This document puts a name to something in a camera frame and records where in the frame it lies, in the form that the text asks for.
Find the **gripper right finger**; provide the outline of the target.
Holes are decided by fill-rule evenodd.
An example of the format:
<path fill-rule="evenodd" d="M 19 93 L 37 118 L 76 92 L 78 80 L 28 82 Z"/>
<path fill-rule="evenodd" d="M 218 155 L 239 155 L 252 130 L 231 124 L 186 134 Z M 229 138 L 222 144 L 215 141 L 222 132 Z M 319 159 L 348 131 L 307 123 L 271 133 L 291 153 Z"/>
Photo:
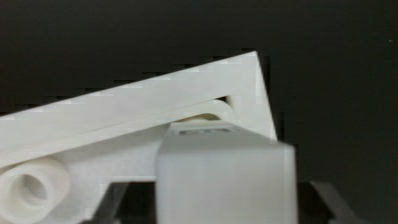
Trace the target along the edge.
<path fill-rule="evenodd" d="M 373 224 L 355 214 L 328 182 L 298 183 L 298 224 Z"/>

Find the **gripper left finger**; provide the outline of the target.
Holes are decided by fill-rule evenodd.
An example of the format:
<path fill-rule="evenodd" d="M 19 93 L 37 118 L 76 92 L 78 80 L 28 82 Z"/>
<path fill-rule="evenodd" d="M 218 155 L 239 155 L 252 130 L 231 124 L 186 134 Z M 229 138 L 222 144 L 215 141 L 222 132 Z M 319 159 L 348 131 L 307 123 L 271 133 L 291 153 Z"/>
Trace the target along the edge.
<path fill-rule="evenodd" d="M 156 224 L 154 183 L 111 183 L 87 224 Z"/>

